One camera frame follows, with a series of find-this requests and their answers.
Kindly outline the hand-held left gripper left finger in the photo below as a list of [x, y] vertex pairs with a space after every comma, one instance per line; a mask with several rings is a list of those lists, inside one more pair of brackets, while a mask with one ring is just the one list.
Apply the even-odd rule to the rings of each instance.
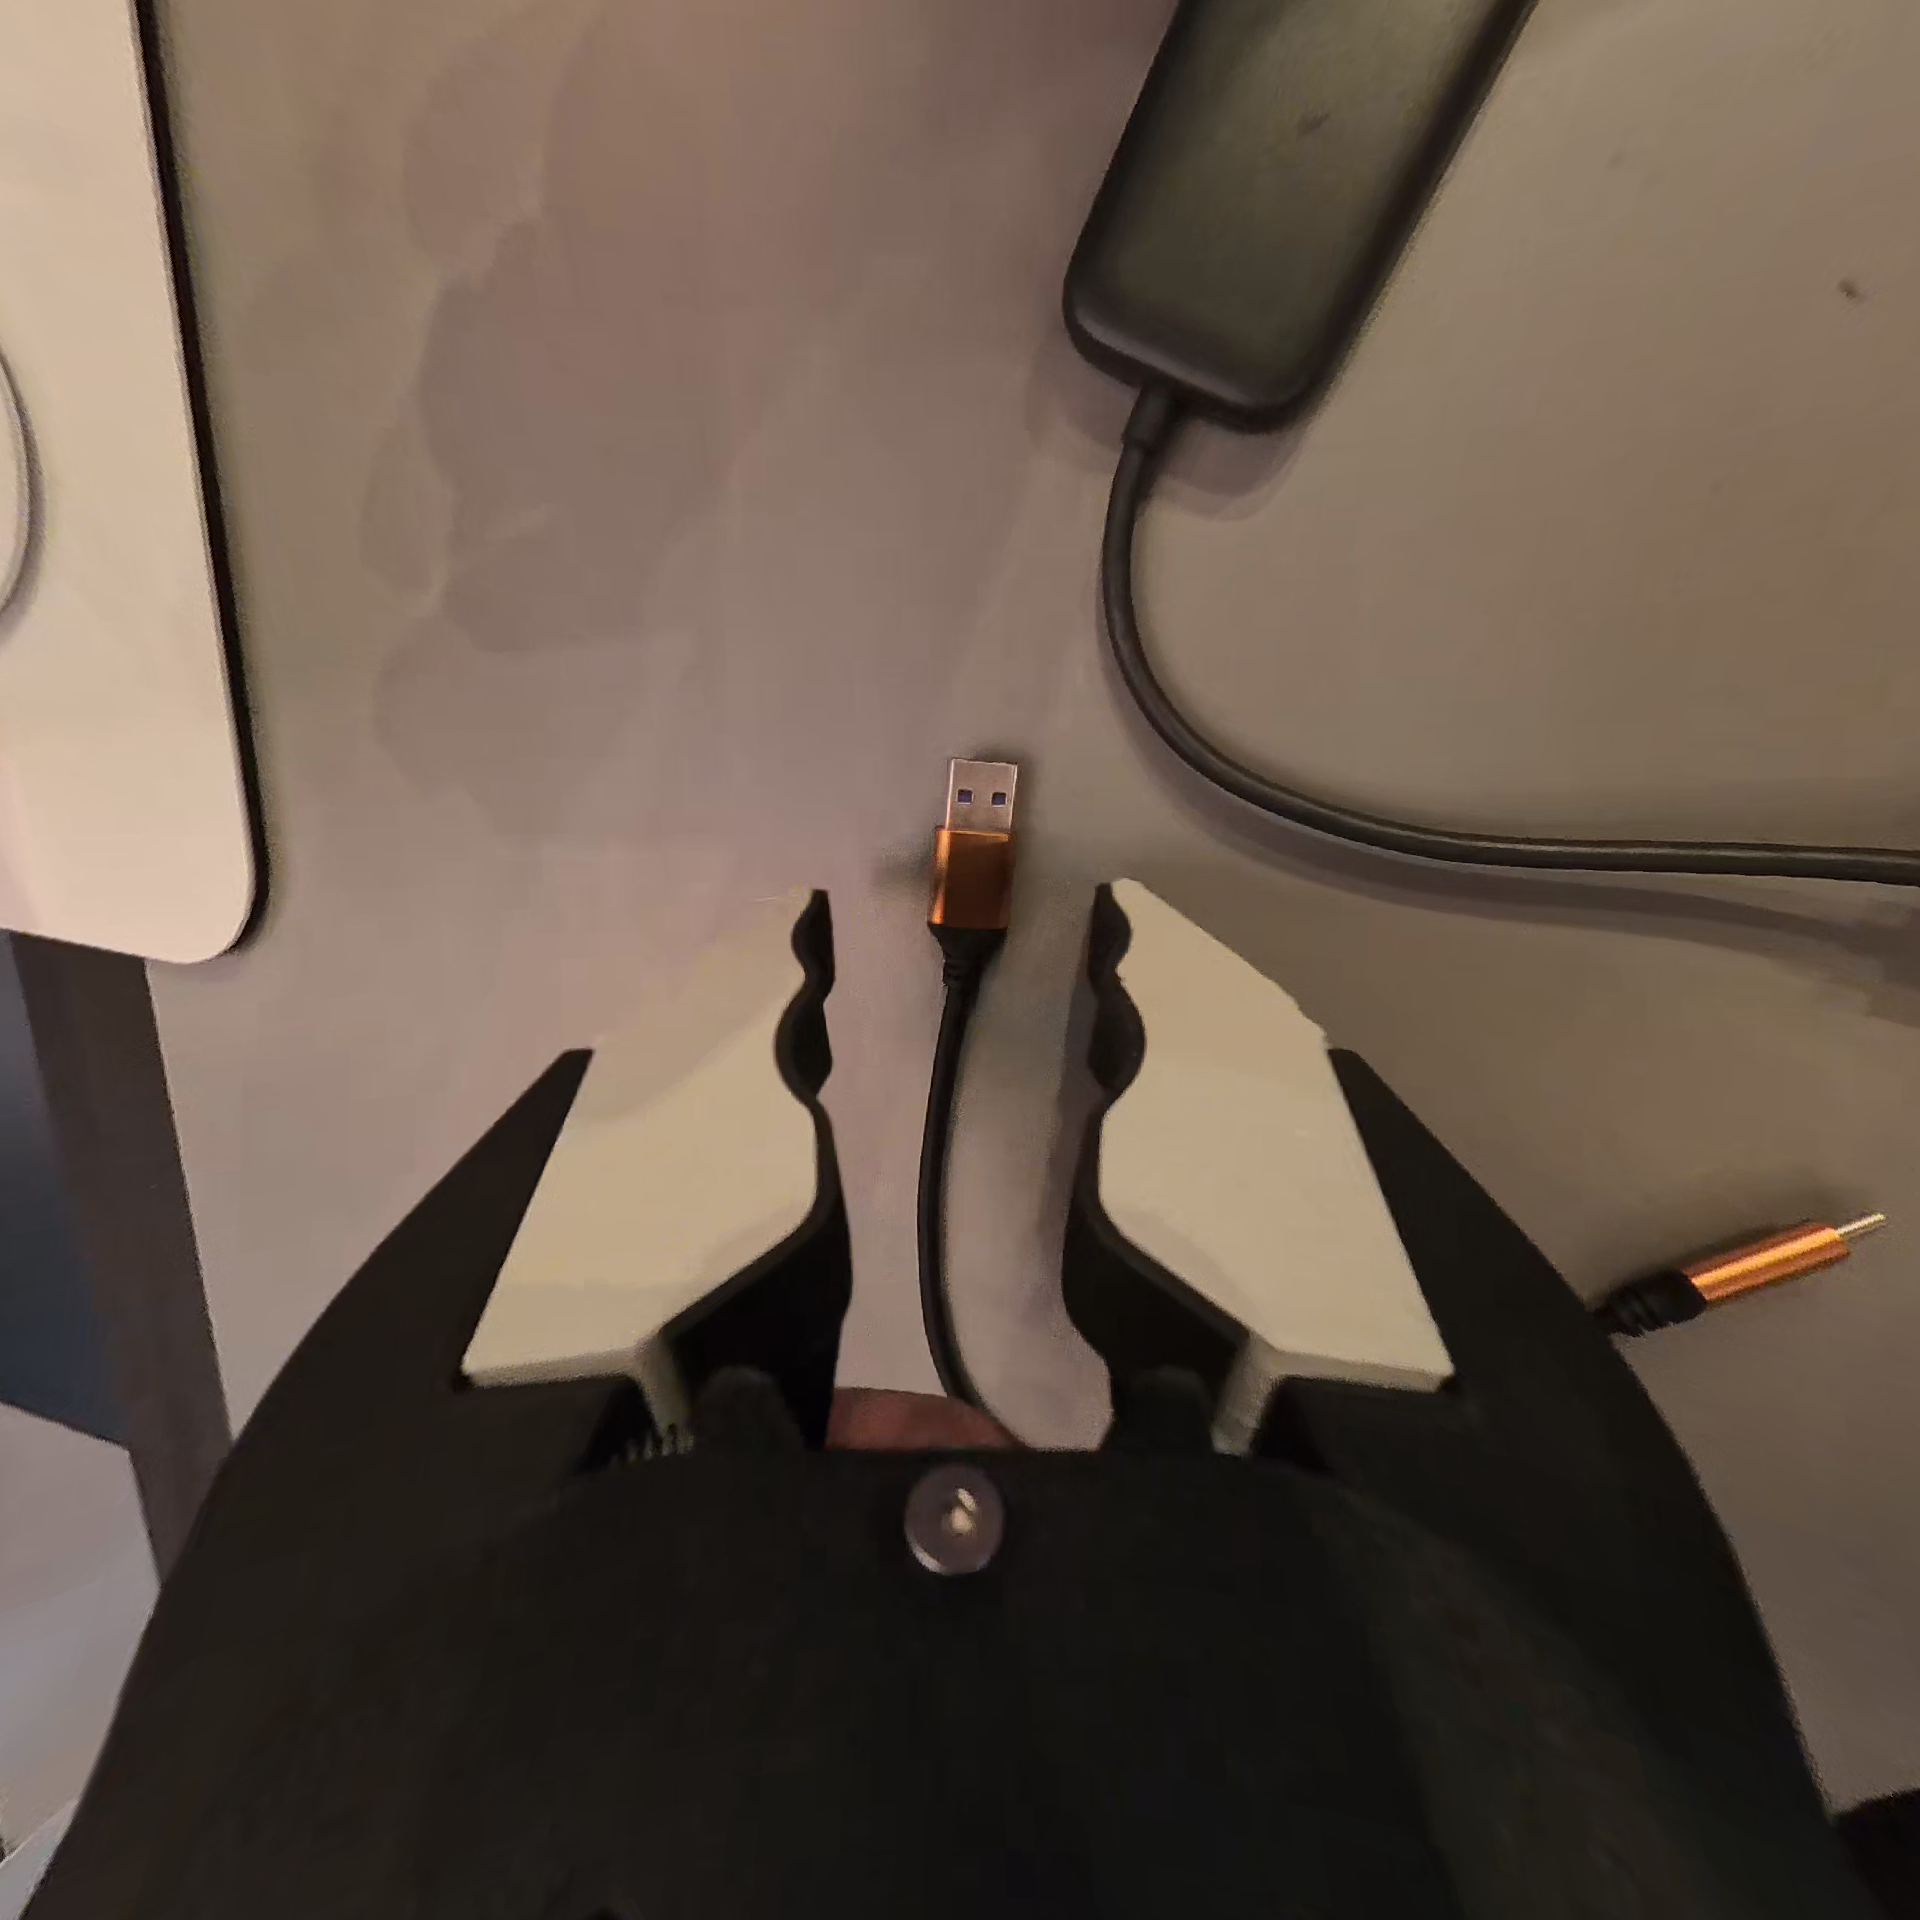
[[833, 907], [804, 889], [587, 1051], [465, 1354], [469, 1385], [624, 1376], [661, 1450], [754, 1370], [818, 1448], [852, 1293], [822, 1090]]

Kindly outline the white book stand wooden board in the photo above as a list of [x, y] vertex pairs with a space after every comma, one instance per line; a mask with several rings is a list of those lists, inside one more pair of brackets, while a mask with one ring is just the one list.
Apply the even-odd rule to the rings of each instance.
[[196, 967], [267, 852], [155, 4], [3, 7], [4, 930]]

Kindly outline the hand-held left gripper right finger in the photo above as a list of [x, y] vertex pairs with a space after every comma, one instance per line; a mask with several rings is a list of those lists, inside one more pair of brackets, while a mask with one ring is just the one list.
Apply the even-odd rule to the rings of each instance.
[[1138, 880], [1088, 923], [1096, 1113], [1064, 1299], [1113, 1402], [1187, 1376], [1219, 1455], [1251, 1455], [1292, 1381], [1454, 1381], [1325, 1031]]

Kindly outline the black usb cable orange plugs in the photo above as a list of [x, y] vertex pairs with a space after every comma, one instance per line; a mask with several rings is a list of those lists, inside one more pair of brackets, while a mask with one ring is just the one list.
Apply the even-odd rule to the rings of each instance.
[[[920, 1304], [941, 1389], [984, 1418], [990, 1407], [962, 1355], [947, 1285], [947, 1173], [971, 1015], [1012, 914], [1016, 809], [1018, 769], [1010, 762], [952, 759], [929, 897], [929, 933], [944, 957], [944, 1009], [920, 1151]], [[1618, 1285], [1590, 1307], [1590, 1319], [1614, 1338], [1675, 1329], [1750, 1291], [1836, 1267], [1886, 1226], [1882, 1212], [1841, 1224], [1803, 1220]]]

